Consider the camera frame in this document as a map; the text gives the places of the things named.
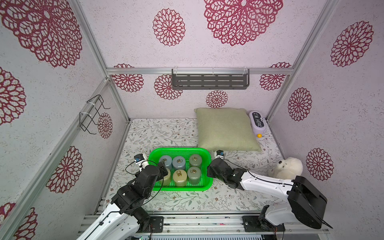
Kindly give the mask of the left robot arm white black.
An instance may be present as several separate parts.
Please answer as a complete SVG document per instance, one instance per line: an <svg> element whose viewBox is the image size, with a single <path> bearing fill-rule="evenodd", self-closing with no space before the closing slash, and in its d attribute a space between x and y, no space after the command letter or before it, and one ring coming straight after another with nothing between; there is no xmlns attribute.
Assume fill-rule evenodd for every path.
<svg viewBox="0 0 384 240"><path fill-rule="evenodd" d="M151 230L150 215L143 209L156 182L168 175L164 161L147 165L136 178L118 189L111 203L79 240L125 240L138 231Z"/></svg>

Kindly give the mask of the green linen cushion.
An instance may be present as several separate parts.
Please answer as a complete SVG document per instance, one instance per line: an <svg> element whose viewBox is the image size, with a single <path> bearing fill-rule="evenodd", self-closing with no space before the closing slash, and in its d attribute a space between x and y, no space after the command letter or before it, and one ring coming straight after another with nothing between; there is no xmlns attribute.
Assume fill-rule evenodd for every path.
<svg viewBox="0 0 384 240"><path fill-rule="evenodd" d="M198 147L208 151L261 152L245 109L195 109Z"/></svg>

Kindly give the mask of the green plastic perforated basket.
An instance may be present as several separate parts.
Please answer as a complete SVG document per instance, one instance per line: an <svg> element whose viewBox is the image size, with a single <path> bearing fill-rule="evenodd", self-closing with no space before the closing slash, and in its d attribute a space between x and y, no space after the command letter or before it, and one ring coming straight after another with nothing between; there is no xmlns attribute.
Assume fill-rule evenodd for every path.
<svg viewBox="0 0 384 240"><path fill-rule="evenodd" d="M178 156L185 158L186 160L186 169L190 167L189 158L193 154L198 154L202 157L202 166L201 166L201 180L197 185L191 185L187 182L185 187L177 187L175 181L172 180L168 186L163 186L161 191L171 191L171 192L201 192L208 190L213 184L213 178L207 176L207 167L212 162L211 153L208 150L203 148L158 148L153 150L148 156L149 165L154 165L158 163L162 156L170 156L172 159Z"/></svg>

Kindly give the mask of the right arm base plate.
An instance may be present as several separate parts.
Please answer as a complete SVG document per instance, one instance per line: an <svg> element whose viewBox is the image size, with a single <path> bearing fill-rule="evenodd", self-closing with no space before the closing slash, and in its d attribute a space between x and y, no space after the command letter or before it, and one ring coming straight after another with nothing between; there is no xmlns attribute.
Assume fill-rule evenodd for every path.
<svg viewBox="0 0 384 240"><path fill-rule="evenodd" d="M259 216L242 216L245 232L284 232L283 224L274 226L266 220L259 220Z"/></svg>

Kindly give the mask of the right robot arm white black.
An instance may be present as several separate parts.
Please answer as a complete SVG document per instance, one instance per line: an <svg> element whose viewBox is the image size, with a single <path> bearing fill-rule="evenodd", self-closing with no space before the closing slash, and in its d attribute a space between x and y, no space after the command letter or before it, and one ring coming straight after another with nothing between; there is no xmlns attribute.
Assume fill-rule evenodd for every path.
<svg viewBox="0 0 384 240"><path fill-rule="evenodd" d="M221 180L232 189L265 193L282 200L280 204L263 207L259 215L261 224L277 227L300 222L312 229L321 229L322 225L332 227L324 220L327 198L305 177L284 180L261 176L245 168L233 169L222 158L210 163L207 176Z"/></svg>

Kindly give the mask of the grey metal wall shelf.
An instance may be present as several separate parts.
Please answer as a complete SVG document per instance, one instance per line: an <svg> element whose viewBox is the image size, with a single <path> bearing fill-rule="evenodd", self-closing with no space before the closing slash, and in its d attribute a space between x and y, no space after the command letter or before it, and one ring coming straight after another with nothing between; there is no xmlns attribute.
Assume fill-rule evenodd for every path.
<svg viewBox="0 0 384 240"><path fill-rule="evenodd" d="M171 84L174 90L246 90L250 74L184 74L172 69Z"/></svg>

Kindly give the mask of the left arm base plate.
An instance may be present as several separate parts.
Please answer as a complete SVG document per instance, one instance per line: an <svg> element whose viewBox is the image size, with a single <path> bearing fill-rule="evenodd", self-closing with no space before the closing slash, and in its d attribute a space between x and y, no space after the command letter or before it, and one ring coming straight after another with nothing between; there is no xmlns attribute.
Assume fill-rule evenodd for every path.
<svg viewBox="0 0 384 240"><path fill-rule="evenodd" d="M162 233L163 227L163 216L150 216L149 219L146 219L143 223L140 223L140 227L137 233Z"/></svg>

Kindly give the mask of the white plush seal toy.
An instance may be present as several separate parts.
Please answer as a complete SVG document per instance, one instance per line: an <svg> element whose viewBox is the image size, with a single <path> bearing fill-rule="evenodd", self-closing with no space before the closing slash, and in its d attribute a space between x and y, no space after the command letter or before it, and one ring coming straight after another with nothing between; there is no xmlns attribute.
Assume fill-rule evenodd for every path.
<svg viewBox="0 0 384 240"><path fill-rule="evenodd" d="M297 158L290 157L279 161L273 169L268 171L268 176L282 180L294 180L296 176L301 176L302 173L302 161Z"/></svg>

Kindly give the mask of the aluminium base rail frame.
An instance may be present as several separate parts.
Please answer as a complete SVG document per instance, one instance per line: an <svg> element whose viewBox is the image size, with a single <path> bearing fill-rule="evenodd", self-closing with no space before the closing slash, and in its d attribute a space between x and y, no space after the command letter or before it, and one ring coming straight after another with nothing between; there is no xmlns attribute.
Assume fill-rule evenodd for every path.
<svg viewBox="0 0 384 240"><path fill-rule="evenodd" d="M164 227L162 233L153 235L230 235L230 234L260 234L286 236L289 234L329 234L328 228L313 229L300 222L284 223L284 232L245 232L242 216L259 216L256 213L242 214L165 214L150 216L163 216Z"/></svg>

